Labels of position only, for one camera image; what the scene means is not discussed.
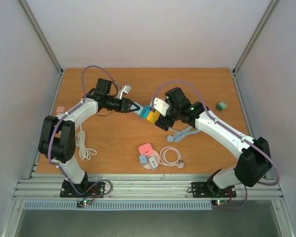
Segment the light blue power strip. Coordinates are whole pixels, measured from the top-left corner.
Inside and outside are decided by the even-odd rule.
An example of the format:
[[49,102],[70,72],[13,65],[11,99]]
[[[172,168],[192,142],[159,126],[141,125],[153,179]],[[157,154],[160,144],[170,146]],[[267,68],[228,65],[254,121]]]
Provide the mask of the light blue power strip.
[[131,106],[131,110],[133,110],[133,112],[136,113],[137,115],[140,115],[140,112],[142,109],[143,109],[143,106],[137,102],[134,102],[133,105]]

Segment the yellow cube socket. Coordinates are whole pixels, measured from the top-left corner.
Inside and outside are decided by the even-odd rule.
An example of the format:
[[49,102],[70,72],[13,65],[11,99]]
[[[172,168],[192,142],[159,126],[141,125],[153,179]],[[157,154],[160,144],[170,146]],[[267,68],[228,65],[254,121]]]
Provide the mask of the yellow cube socket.
[[146,120],[155,124],[160,117],[160,112],[158,111],[150,111],[146,117]]

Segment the mint green usb charger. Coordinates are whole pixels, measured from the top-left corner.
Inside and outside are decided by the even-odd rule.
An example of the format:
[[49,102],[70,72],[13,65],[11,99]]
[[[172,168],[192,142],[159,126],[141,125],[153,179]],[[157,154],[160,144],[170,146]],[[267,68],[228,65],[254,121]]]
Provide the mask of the mint green usb charger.
[[216,109],[218,111],[223,111],[226,108],[227,108],[227,104],[225,102],[223,102],[223,101],[216,104]]

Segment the teal plug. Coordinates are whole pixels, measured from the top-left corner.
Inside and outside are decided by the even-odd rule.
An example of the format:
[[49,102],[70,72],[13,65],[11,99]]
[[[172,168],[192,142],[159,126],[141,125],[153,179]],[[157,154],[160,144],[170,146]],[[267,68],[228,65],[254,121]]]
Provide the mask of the teal plug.
[[143,119],[146,119],[149,115],[149,113],[151,112],[151,106],[146,105],[143,107],[143,109],[140,112],[140,117]]

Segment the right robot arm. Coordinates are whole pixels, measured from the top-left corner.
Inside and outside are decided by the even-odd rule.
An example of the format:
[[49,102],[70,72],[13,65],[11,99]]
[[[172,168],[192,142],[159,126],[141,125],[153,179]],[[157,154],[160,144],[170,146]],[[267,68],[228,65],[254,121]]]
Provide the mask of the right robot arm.
[[235,166],[219,169],[207,179],[207,190],[212,196],[233,185],[253,187],[273,167],[264,138],[242,134],[218,118],[202,100],[190,103],[179,87],[167,91],[165,96],[153,97],[151,102],[153,109],[160,112],[156,126],[168,130],[176,121],[186,123],[214,138],[237,159]]

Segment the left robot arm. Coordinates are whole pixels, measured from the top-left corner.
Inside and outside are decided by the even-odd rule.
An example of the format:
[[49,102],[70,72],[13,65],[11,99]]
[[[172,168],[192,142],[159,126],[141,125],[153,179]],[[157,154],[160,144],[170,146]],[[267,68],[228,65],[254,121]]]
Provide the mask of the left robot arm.
[[63,173],[65,183],[79,197],[89,192],[87,173],[80,167],[74,157],[76,142],[75,132],[87,119],[96,115],[101,109],[118,113],[140,112],[142,106],[123,97],[131,87],[126,85],[117,91],[117,95],[109,95],[112,82],[98,79],[95,88],[67,112],[54,117],[47,116],[42,125],[38,151],[47,157],[51,165]]

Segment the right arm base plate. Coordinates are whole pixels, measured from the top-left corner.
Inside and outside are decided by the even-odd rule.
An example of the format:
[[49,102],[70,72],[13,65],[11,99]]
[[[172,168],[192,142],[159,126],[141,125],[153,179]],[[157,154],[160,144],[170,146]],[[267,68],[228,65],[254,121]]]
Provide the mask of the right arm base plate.
[[235,187],[229,186],[225,189],[219,189],[211,186],[207,182],[192,182],[192,195],[194,198],[235,198],[237,197]]

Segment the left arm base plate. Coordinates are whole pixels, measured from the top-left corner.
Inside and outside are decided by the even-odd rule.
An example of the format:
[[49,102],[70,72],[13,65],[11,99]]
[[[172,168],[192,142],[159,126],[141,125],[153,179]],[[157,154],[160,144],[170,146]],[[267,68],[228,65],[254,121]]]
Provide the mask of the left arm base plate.
[[87,191],[94,182],[82,182],[81,184],[74,184],[74,187],[78,192],[72,187],[72,185],[68,181],[64,181],[60,190],[61,198],[84,198],[94,195],[103,195],[105,190],[105,183],[100,182],[93,186],[89,191]]

